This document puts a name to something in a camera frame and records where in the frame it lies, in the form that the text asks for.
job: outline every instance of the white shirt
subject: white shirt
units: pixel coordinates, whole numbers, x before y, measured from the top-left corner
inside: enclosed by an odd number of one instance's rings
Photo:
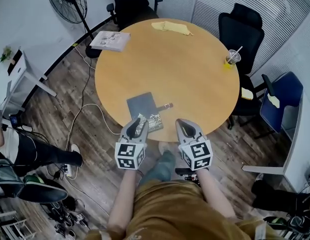
[[[0,147],[0,153],[12,163],[15,163],[18,154],[19,134],[14,129],[7,128],[4,131],[4,140],[5,144]]]

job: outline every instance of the white book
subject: white book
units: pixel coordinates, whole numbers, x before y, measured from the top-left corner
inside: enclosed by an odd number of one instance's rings
[[[100,31],[90,43],[93,49],[122,52],[130,39],[129,33]]]

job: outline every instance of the power strip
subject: power strip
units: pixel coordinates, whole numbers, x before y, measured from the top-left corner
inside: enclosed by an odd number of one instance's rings
[[[67,177],[72,178],[73,171],[70,164],[63,164],[63,171]]]

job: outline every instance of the green plant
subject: green plant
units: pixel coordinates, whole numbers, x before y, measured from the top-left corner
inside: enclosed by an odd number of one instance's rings
[[[9,60],[11,57],[11,54],[13,53],[13,51],[11,50],[11,48],[9,46],[6,46],[4,48],[3,54],[0,57],[0,63]]]

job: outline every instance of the black pants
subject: black pants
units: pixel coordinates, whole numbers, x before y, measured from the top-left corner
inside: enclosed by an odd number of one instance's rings
[[[46,166],[53,163],[69,164],[78,167],[83,163],[81,155],[77,152],[64,151],[39,140],[33,140],[36,147],[30,138],[19,134],[18,155],[15,165],[26,165],[14,167],[14,171],[20,177],[40,166]]]
[[[263,180],[257,180],[251,191],[256,195],[252,206],[255,208],[287,212],[291,216],[301,215],[304,210],[309,209],[310,198],[303,202],[310,194],[291,193],[283,190],[274,190]]]

